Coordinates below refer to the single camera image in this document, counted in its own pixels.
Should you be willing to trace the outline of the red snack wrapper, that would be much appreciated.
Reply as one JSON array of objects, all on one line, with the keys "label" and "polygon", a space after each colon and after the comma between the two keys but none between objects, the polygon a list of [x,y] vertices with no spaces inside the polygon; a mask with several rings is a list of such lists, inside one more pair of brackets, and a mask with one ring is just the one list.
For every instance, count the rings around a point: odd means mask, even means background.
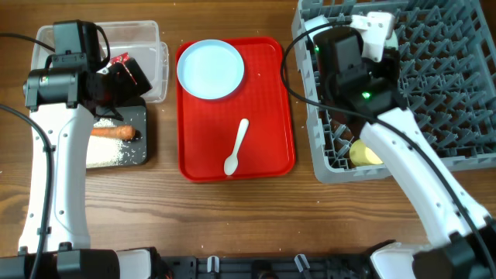
[{"label": "red snack wrapper", "polygon": [[111,58],[110,61],[109,61],[109,64],[110,65],[113,65],[113,64],[124,64],[129,59],[130,59],[129,54],[128,53],[123,53],[123,54],[120,54],[118,56],[115,56],[115,57]]}]

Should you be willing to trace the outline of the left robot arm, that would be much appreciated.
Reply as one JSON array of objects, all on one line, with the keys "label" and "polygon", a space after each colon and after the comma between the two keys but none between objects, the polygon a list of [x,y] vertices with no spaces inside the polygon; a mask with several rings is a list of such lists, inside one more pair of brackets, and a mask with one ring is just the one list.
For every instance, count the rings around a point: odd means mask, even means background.
[{"label": "left robot arm", "polygon": [[33,131],[33,169],[18,253],[1,260],[3,278],[171,278],[153,247],[91,247],[85,212],[88,142],[97,118],[119,110],[146,116],[151,86],[135,60],[111,61],[102,27],[81,20],[53,24],[45,66],[23,86]]}]

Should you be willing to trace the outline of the white rice pile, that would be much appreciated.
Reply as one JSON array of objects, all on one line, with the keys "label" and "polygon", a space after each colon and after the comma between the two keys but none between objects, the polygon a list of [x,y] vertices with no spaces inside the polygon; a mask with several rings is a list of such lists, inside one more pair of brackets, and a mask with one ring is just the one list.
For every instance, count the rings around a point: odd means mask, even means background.
[{"label": "white rice pile", "polygon": [[124,143],[121,139],[90,136],[86,168],[114,167],[123,158]]}]

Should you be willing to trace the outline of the yellow plastic cup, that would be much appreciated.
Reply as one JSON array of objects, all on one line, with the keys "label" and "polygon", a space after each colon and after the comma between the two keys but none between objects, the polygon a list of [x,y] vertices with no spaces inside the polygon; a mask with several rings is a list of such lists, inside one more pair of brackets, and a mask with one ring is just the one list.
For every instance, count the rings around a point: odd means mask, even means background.
[{"label": "yellow plastic cup", "polygon": [[375,152],[368,148],[365,143],[358,139],[350,147],[350,159],[357,167],[379,165],[383,161],[375,154]]}]

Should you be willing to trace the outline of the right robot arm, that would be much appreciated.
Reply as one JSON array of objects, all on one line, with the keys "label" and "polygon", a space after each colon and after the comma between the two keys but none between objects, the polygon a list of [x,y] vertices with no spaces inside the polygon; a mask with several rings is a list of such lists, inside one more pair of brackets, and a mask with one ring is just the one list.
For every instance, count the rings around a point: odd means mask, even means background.
[{"label": "right robot arm", "polygon": [[307,26],[325,110],[383,162],[416,210],[426,246],[390,243],[370,256],[380,278],[493,278],[495,221],[432,149],[398,91],[399,52],[393,19],[355,15]]}]

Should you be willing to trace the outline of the mint green bowl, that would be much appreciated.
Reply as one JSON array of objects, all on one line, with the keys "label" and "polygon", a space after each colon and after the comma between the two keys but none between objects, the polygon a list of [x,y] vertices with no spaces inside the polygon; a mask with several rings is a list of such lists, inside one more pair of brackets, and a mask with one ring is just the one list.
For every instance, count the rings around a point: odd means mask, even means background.
[{"label": "mint green bowl", "polygon": [[398,50],[399,43],[398,43],[398,38],[397,38],[395,31],[393,31],[391,34],[391,37],[385,41],[384,46],[387,48],[392,48],[394,50]]}]

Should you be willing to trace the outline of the light blue bowl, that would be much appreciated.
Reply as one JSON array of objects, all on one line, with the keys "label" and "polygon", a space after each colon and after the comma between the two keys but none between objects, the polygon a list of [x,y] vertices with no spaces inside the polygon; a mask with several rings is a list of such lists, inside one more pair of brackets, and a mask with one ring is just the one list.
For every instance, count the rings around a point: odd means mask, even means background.
[{"label": "light blue bowl", "polygon": [[[305,26],[305,30],[308,31],[308,30],[313,29],[315,27],[325,25],[326,23],[329,23],[329,20],[325,16],[319,15],[319,16],[316,16],[313,19],[309,19],[309,20],[305,21],[304,26]],[[316,31],[314,31],[312,33],[309,33],[308,36],[310,37],[311,40],[313,40],[313,37],[316,34],[318,34],[320,32],[323,32],[323,31],[325,31],[327,29],[330,29],[330,27],[327,26],[327,27],[323,27],[321,29],[318,29],[318,30],[316,30]]]}]

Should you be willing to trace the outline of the orange carrot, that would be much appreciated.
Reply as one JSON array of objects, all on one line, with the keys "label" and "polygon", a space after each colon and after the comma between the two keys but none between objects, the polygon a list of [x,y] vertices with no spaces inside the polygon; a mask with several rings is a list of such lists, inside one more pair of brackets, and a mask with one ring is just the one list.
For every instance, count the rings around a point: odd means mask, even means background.
[{"label": "orange carrot", "polygon": [[91,131],[92,136],[118,140],[132,140],[136,130],[132,126],[97,127]]}]

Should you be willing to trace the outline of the light blue plate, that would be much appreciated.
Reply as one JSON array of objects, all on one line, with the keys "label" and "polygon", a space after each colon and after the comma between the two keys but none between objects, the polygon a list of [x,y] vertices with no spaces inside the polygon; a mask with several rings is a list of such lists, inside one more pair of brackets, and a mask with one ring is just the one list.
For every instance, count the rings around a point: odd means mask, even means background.
[{"label": "light blue plate", "polygon": [[201,40],[188,46],[177,62],[177,79],[190,95],[216,100],[242,83],[245,64],[240,52],[222,40]]}]

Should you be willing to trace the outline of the white plastic spoon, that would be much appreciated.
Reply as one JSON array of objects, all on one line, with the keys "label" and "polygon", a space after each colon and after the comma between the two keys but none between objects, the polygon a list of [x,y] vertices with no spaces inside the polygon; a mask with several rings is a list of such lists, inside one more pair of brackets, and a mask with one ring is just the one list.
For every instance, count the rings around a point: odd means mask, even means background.
[{"label": "white plastic spoon", "polygon": [[246,131],[248,130],[249,124],[250,122],[248,119],[241,119],[239,122],[239,127],[237,130],[236,139],[232,152],[224,162],[223,170],[225,175],[227,176],[231,176],[232,174],[234,174],[234,172],[236,171],[239,165],[238,152],[246,135]]}]

